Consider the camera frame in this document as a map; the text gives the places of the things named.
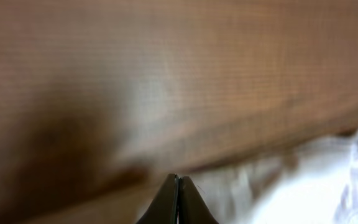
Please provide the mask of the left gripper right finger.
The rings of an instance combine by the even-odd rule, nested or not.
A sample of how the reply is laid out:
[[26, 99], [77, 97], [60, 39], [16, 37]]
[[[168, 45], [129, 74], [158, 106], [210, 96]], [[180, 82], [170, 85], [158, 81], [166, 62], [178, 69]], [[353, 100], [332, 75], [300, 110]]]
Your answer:
[[178, 223], [218, 224], [198, 192], [196, 185], [188, 176], [179, 179]]

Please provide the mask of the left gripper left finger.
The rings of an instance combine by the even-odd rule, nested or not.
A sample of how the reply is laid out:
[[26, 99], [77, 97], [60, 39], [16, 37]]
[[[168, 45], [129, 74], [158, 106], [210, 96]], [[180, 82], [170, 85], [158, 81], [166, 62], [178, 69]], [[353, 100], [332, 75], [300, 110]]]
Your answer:
[[137, 224], [177, 224], [179, 177], [168, 174], [146, 212]]

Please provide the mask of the beige shorts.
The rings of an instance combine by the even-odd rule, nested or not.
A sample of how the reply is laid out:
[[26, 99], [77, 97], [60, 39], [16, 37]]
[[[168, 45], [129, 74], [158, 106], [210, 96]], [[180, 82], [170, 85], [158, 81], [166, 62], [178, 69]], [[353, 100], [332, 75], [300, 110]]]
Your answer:
[[177, 176], [218, 223], [358, 223], [358, 130]]

